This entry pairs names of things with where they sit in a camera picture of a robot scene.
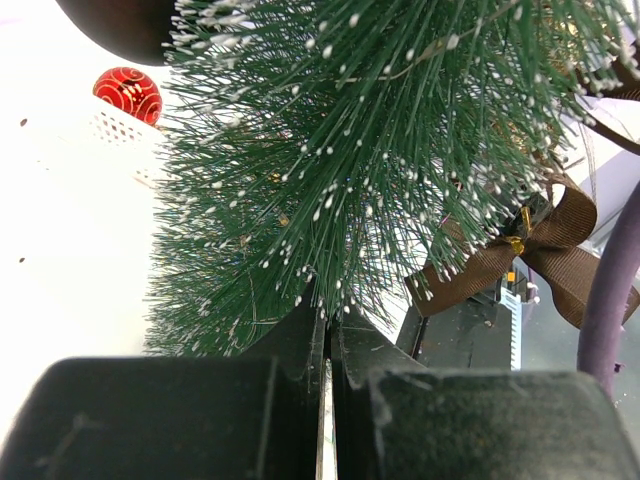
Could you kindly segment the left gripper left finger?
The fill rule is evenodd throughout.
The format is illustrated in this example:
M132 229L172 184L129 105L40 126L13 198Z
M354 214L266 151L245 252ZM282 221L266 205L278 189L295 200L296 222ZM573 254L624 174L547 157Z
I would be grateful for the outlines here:
M234 358L76 358L36 383L5 479L312 479L324 329L302 303Z

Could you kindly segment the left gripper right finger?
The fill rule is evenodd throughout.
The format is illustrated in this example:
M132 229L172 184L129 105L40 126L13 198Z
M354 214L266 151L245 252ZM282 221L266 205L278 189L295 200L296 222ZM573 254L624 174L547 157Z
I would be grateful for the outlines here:
M342 479L635 479L606 394L565 372L428 369L360 314L331 326Z

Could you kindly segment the brown and gold ornament garland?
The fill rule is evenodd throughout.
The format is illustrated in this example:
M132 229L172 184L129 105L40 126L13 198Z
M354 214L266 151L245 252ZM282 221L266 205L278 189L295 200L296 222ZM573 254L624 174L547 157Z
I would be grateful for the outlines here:
M402 36L412 93L403 201L424 245L405 285L431 316L522 260L580 326L598 260L582 243L594 201L560 154L569 126L595 126L587 94L638 70L621 1L415 1Z

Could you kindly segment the small green christmas tree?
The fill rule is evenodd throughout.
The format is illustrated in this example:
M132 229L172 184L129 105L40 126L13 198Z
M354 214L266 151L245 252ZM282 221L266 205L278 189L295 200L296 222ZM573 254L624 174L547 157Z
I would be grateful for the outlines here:
M180 1L146 350L230 356L434 302L544 193L586 93L637 75L625 1Z

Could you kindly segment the white plastic basket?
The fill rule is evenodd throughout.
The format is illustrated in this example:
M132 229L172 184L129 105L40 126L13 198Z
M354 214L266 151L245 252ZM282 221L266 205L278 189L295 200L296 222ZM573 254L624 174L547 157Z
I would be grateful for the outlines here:
M153 189L169 178L160 130L86 94L65 104L48 102L23 114L20 130L45 152L44 165L88 178L130 177Z

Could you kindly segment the red glitter bauble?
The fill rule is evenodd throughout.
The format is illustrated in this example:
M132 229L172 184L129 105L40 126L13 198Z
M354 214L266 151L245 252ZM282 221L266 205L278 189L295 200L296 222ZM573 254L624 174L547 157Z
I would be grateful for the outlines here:
M156 83L132 67L114 67L102 73L92 93L149 126L155 126L163 109Z

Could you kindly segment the matte brown bauble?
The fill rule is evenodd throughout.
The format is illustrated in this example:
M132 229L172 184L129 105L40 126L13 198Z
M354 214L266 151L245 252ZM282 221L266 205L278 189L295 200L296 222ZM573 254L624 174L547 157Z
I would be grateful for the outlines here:
M145 66L164 66L171 45L172 0L57 0L69 20L108 52Z

